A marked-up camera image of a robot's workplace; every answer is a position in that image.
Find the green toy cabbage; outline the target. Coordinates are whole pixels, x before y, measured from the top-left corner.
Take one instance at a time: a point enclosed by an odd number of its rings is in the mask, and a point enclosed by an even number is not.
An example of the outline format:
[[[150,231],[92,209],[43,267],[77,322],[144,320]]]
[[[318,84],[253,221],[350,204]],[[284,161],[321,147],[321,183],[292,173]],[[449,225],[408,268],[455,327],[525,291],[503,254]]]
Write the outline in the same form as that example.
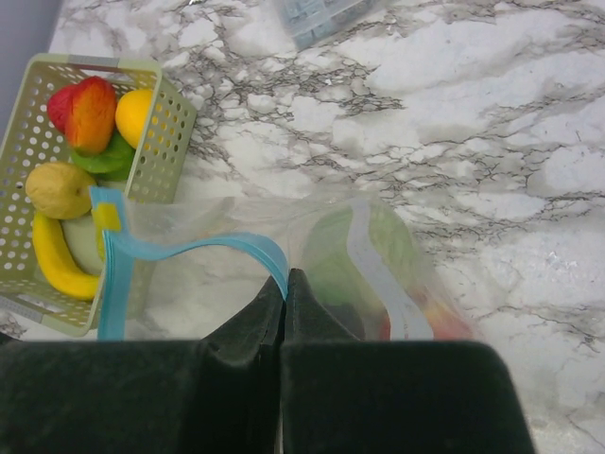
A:
[[[396,215],[377,202],[356,198],[318,220],[301,265],[326,306],[415,310],[410,291],[416,256],[410,232]]]

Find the red toy apple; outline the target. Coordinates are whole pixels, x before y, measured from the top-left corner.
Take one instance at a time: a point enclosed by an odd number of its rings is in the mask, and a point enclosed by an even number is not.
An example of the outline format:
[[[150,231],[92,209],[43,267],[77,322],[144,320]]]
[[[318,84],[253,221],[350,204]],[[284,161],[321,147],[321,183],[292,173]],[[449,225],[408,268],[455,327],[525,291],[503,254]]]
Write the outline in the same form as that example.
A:
[[[410,288],[402,301],[386,303],[381,341],[461,341],[475,337],[472,327],[444,298],[426,286]]]

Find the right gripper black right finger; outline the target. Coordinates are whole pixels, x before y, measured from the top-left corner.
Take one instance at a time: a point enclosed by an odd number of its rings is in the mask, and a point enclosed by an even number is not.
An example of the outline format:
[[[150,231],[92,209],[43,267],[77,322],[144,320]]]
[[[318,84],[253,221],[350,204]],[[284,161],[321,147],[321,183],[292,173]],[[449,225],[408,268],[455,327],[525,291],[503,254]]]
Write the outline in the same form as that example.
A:
[[[531,453],[510,373],[476,341],[362,341],[289,275],[281,347],[287,453]]]

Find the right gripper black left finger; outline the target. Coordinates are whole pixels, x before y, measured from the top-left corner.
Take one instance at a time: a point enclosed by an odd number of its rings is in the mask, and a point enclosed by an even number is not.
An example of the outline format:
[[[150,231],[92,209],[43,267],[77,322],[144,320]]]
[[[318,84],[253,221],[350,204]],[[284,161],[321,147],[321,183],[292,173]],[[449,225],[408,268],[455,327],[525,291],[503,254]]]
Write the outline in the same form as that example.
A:
[[[12,340],[1,347],[5,453],[270,453],[280,290],[197,340]]]

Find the clear zip top bag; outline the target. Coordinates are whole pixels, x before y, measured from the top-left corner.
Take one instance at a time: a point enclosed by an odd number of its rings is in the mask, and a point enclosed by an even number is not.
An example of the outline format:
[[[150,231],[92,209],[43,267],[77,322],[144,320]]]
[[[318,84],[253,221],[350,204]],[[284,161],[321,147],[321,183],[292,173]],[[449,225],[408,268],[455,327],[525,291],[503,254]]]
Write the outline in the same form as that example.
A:
[[[401,219],[375,196],[350,191],[167,205],[99,192],[91,197],[104,240],[97,328],[104,341],[202,338],[244,308],[267,281],[277,285],[285,303],[290,273],[300,270],[307,278],[301,262],[309,232],[345,201],[374,201]],[[426,286],[467,322],[410,235],[417,254],[413,287]],[[380,341],[385,309],[318,303],[354,338]]]

